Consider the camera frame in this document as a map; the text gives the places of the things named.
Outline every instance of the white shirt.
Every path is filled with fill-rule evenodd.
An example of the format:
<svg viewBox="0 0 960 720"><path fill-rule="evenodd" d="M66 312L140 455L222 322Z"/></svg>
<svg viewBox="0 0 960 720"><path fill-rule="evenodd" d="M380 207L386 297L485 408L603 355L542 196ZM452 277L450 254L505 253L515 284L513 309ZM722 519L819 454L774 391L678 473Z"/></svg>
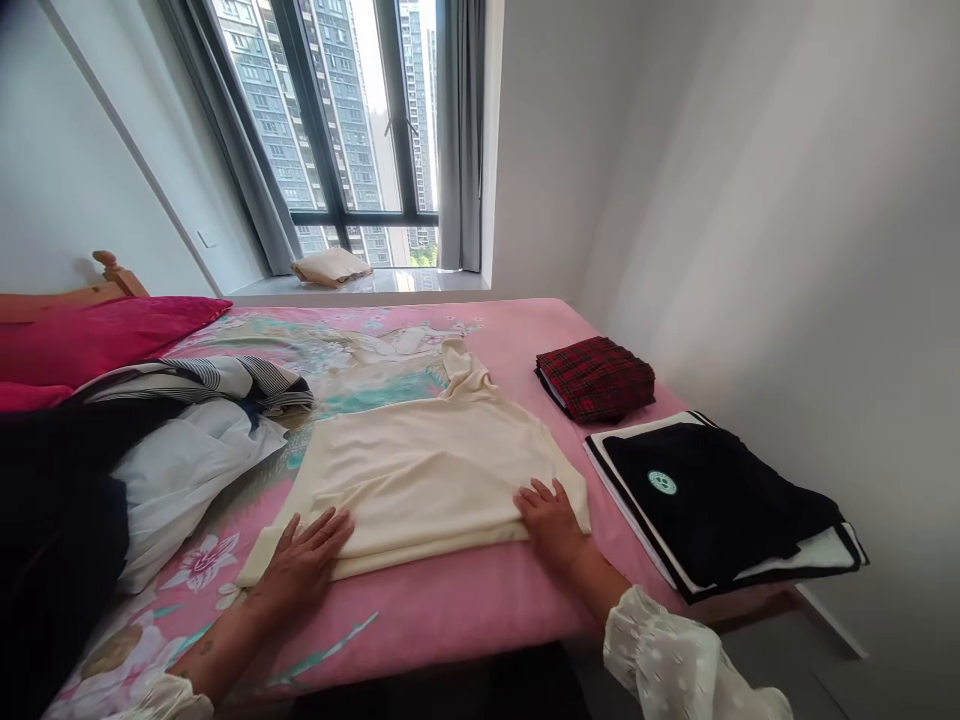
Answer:
<svg viewBox="0 0 960 720"><path fill-rule="evenodd" d="M775 688L752 689L715 632L668 613L637 586L610 611L607 670L637 699L646 720L792 720ZM213 705L190 681L160 675L146 697L111 720L210 720Z"/></svg>

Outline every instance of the folded black shirt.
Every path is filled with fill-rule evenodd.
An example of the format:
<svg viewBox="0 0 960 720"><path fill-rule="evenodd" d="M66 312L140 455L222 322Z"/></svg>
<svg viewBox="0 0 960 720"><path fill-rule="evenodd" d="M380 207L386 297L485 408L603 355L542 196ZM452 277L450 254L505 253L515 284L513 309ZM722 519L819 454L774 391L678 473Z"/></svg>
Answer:
<svg viewBox="0 0 960 720"><path fill-rule="evenodd" d="M678 423L603 446L697 585L727 582L844 522L837 504L784 480L732 433Z"/></svg>

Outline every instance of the pink bedsheet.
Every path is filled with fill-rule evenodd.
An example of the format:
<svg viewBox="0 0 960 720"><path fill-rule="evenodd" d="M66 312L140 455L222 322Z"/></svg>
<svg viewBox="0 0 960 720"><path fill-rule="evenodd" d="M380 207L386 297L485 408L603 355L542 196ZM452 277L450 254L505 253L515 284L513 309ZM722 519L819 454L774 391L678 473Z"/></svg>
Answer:
<svg viewBox="0 0 960 720"><path fill-rule="evenodd" d="M538 353L597 334L559 300L353 310L236 308L170 354L253 353L285 362L310 380L323 406L321 414L324 408L329 414L410 399L376 396L382 388L374 397L366 397L365 389L351 391L343 378L357 357L366 358L361 384L376 385L384 381L384 373L399 367L384 360L394 353L403 355L405 363L422 362L422 369L420 374L392 378L392 385L384 381L383 387L392 387L389 392L403 387L421 396L439 392L436 350L451 334L465 335L468 349L490 369L493 381L550 427L560 448L587 479L594 541L632 582L670 610L703 621L743 615L782 589L760 586L690 607L663 580L582 448L585 436L601 426L586 429L570 422L533 373ZM314 347L311 342L322 352L309 350ZM412 390L411 382L416 385ZM656 404L624 423L667 417L685 407L658 385ZM289 492L309 428L290 437L280 460L260 468L270 478L247 480L246 486L243 479L238 481L236 492L224 500L226 509L212 508L214 519L188 540L156 583L118 609L109 630L140 628L141 640L127 650L131 657L109 673L74 678L53 716L93 716L94 710L122 707L136 699L140 677L169 666L236 599L232 581L260 528L272 521ZM301 695L591 629L584 609L547 575L526 543L467 550L335 583L314 616L262 654L235 699ZM110 642L106 632L104 637L104 643ZM149 647L144 646L147 637Z"/></svg>

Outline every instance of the pink pillow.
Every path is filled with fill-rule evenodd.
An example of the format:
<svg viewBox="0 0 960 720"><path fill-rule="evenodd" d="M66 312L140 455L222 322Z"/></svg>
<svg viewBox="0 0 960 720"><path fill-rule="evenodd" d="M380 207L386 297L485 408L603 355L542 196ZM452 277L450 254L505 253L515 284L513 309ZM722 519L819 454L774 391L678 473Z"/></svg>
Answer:
<svg viewBox="0 0 960 720"><path fill-rule="evenodd" d="M76 389L105 372L157 357L232 305L203 297L120 298L67 308L35 323L3 325L0 380Z"/></svg>
<svg viewBox="0 0 960 720"><path fill-rule="evenodd" d="M22 385L0 380L0 413L28 412L59 405L73 395L66 385Z"/></svg>

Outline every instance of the cream shirt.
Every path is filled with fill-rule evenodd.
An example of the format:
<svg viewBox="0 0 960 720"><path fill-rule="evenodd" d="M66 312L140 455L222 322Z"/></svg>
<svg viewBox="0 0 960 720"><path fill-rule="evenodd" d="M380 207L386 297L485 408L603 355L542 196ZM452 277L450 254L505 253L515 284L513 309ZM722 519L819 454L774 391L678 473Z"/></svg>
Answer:
<svg viewBox="0 0 960 720"><path fill-rule="evenodd" d="M526 539L513 496L532 477L559 479L589 532L586 481L547 426L503 396L462 340L445 341L441 356L450 385L439 397L314 425L290 495L237 585L260 579L294 513L306 524L331 506L349 509L356 527L334 579Z"/></svg>

